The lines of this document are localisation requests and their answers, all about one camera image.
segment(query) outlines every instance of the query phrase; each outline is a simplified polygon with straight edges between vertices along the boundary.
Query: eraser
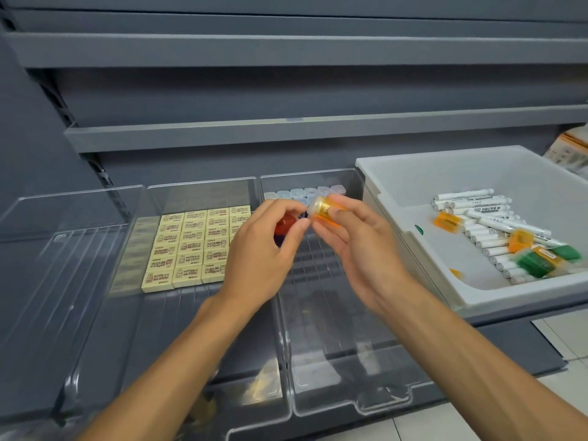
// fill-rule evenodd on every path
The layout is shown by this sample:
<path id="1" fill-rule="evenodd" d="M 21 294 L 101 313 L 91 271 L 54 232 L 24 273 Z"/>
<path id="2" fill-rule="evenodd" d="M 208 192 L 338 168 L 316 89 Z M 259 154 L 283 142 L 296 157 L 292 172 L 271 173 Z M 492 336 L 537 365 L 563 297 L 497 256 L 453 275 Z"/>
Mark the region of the eraser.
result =
<path id="1" fill-rule="evenodd" d="M 229 225 L 234 226 L 236 224 L 243 224 L 244 222 L 246 222 L 249 219 L 250 216 L 251 216 L 250 214 L 233 215 L 231 217 L 231 221 L 229 222 Z"/>
<path id="2" fill-rule="evenodd" d="M 164 232 L 179 232 L 182 229 L 181 223 L 161 223 L 157 230 L 157 233 Z"/>
<path id="3" fill-rule="evenodd" d="M 203 230 L 185 230 L 180 234 L 180 241 L 198 241 L 203 240 L 205 231 Z"/>
<path id="4" fill-rule="evenodd" d="M 200 252 L 204 250 L 204 240 L 182 241 L 178 246 L 178 254 L 185 252 Z"/>
<path id="5" fill-rule="evenodd" d="M 222 209 L 209 209 L 206 214 L 207 218 L 216 218 L 218 216 L 229 216 L 229 207 L 224 207 Z"/>
<path id="6" fill-rule="evenodd" d="M 143 292 L 159 292 L 173 289 L 173 269 L 147 271 L 143 277 L 141 289 Z"/>
<path id="7" fill-rule="evenodd" d="M 204 251 L 204 263 L 225 262 L 228 256 L 228 247 L 224 249 L 211 249 L 209 251 Z"/>
<path id="8" fill-rule="evenodd" d="M 229 238 L 211 238 L 209 240 L 204 240 L 204 250 L 209 251 L 211 249 L 224 249 L 225 247 L 229 247 Z"/>
<path id="9" fill-rule="evenodd" d="M 213 283 L 214 281 L 224 280 L 224 267 L 222 263 L 207 263 L 202 266 L 202 283 Z"/>
<path id="10" fill-rule="evenodd" d="M 229 207 L 229 215 L 230 216 L 233 216 L 233 215 L 243 215 L 243 214 L 249 214 L 249 215 L 251 215 L 251 206 L 245 205 L 245 206 L 233 206 L 233 207 Z"/>
<path id="11" fill-rule="evenodd" d="M 203 252 L 182 252 L 176 258 L 176 267 L 202 264 Z"/>
<path id="12" fill-rule="evenodd" d="M 171 269 L 176 264 L 176 256 L 151 257 L 147 263 L 147 270 Z"/>
<path id="13" fill-rule="evenodd" d="M 178 253 L 178 245 L 173 244 L 158 244 L 153 246 L 151 257 L 168 257 L 174 256 Z"/>
<path id="14" fill-rule="evenodd" d="M 167 223 L 183 223 L 184 213 L 170 213 L 168 215 L 162 215 L 160 224 Z"/>
<path id="15" fill-rule="evenodd" d="M 206 228 L 205 239 L 222 238 L 229 236 L 229 228 Z"/>
<path id="16" fill-rule="evenodd" d="M 173 271 L 172 284 L 174 288 L 186 288 L 202 284 L 202 266 L 177 267 Z"/>
<path id="17" fill-rule="evenodd" d="M 243 225 L 243 223 L 240 224 L 234 224 L 233 226 L 231 226 L 230 230 L 229 230 L 229 237 L 234 237 L 235 234 L 237 233 L 237 231 L 241 228 L 241 225 Z"/>
<path id="18" fill-rule="evenodd" d="M 229 225 L 228 216 L 215 216 L 206 220 L 207 228 L 225 228 Z"/>
<path id="19" fill-rule="evenodd" d="M 186 212 L 184 221 L 205 220 L 207 210 L 194 210 L 193 212 Z"/>
<path id="20" fill-rule="evenodd" d="M 204 230 L 206 229 L 206 218 L 203 220 L 184 221 L 182 230 Z"/>
<path id="21" fill-rule="evenodd" d="M 180 242 L 179 233 L 158 233 L 155 236 L 154 246 L 160 246 L 163 244 L 178 244 Z"/>

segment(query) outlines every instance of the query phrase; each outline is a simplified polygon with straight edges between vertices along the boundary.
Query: finger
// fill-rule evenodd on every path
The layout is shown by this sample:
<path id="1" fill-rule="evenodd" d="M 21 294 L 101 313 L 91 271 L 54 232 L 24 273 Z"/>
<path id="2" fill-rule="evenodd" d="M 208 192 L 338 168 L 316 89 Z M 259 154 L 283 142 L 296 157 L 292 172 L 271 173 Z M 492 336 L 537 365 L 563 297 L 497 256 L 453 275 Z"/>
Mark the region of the finger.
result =
<path id="1" fill-rule="evenodd" d="M 327 220 L 315 221 L 315 223 L 320 224 L 321 227 L 325 228 L 331 233 L 334 233 L 344 243 L 349 243 L 349 232 L 347 232 L 347 229 L 345 229 L 343 226 L 335 226 L 334 224 L 330 224 Z"/>
<path id="2" fill-rule="evenodd" d="M 271 229 L 273 234 L 277 222 L 279 222 L 285 214 L 290 213 L 294 216 L 300 216 L 305 211 L 305 205 L 298 201 L 292 199 L 275 199 L 255 222 L 259 223 L 260 227 L 264 229 Z"/>
<path id="3" fill-rule="evenodd" d="M 286 238 L 280 248 L 280 256 L 286 257 L 286 259 L 293 260 L 298 246 L 304 238 L 306 230 L 311 225 L 311 221 L 308 218 L 300 218 L 294 225 L 288 230 Z"/>
<path id="4" fill-rule="evenodd" d="M 337 193 L 331 193 L 329 195 L 329 199 L 333 200 L 337 204 L 340 204 L 347 210 L 350 210 L 357 216 L 361 221 L 364 223 L 373 226 L 380 222 L 380 216 L 374 212 L 367 204 L 359 199 L 349 198 L 344 195 L 339 195 Z"/>
<path id="5" fill-rule="evenodd" d="M 316 221 L 312 223 L 312 229 L 319 237 L 323 239 L 325 243 L 333 248 L 337 255 L 341 256 L 346 243 L 339 236 L 335 235 L 334 232 L 332 232 L 330 229 L 327 229 Z"/>
<path id="6" fill-rule="evenodd" d="M 250 226 L 252 223 L 256 222 L 257 219 L 268 209 L 269 206 L 272 205 L 274 201 L 275 200 L 273 199 L 267 199 L 263 203 L 261 203 L 259 207 L 254 210 L 249 219 L 243 223 L 243 226 L 241 226 L 241 228 L 243 228 L 246 224 Z"/>
<path id="7" fill-rule="evenodd" d="M 359 217 L 351 212 L 350 210 L 335 209 L 331 207 L 329 209 L 329 216 L 337 224 L 343 226 L 349 233 L 349 239 L 355 240 L 360 237 L 360 232 L 367 223 L 361 221 Z"/>

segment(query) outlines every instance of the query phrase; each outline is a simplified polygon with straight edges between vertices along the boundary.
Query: gray metal shelf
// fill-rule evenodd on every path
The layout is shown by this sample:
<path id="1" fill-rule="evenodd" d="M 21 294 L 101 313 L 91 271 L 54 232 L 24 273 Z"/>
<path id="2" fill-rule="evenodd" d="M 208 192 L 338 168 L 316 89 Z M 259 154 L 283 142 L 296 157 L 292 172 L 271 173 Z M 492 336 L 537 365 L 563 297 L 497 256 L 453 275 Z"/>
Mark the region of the gray metal shelf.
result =
<path id="1" fill-rule="evenodd" d="M 588 39 L 19 33 L 27 68 L 588 63 Z"/>
<path id="2" fill-rule="evenodd" d="M 318 118 L 70 127 L 65 131 L 65 136 L 78 153 L 90 153 L 521 127 L 587 120 L 588 104 L 581 104 Z"/>

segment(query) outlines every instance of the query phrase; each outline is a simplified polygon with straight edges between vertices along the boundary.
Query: floor tile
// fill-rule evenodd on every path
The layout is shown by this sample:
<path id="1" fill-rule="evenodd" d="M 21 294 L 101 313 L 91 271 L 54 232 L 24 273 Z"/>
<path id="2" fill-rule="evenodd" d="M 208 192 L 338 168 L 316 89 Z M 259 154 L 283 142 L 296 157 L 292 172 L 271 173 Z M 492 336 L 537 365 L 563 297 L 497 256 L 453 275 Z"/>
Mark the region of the floor tile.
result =
<path id="1" fill-rule="evenodd" d="M 551 327 L 542 319 L 535 320 L 532 322 L 534 326 L 545 336 L 545 338 L 553 345 L 553 347 L 559 351 L 562 357 L 566 360 L 577 359 L 577 355 L 563 343 L 563 340 L 551 329 Z"/>
<path id="2" fill-rule="evenodd" d="M 329 435 L 320 438 L 320 441 L 355 441 L 357 439 L 362 441 L 401 441 L 392 419 Z"/>
<path id="3" fill-rule="evenodd" d="M 402 441 L 477 441 L 479 438 L 451 404 L 395 418 Z"/>
<path id="4" fill-rule="evenodd" d="M 588 357 L 588 309 L 548 317 L 544 321 L 574 352 L 576 358 Z"/>
<path id="5" fill-rule="evenodd" d="M 539 378 L 551 391 L 588 415 L 588 365 L 572 360 L 567 371 Z"/>

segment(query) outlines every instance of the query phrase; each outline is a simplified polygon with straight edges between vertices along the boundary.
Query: white plastic bin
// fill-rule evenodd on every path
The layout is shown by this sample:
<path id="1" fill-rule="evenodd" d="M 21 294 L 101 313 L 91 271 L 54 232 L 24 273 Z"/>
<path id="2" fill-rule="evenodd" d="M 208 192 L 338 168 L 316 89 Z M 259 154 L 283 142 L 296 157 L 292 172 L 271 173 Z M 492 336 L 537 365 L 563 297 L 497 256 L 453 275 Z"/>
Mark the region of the white plastic bin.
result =
<path id="1" fill-rule="evenodd" d="M 367 188 L 453 309 L 479 315 L 588 290 L 588 273 L 511 286 L 461 234 L 433 225 L 434 195 L 492 188 L 530 224 L 588 256 L 588 182 L 519 147 L 357 159 Z M 449 268 L 465 274 L 456 278 Z"/>

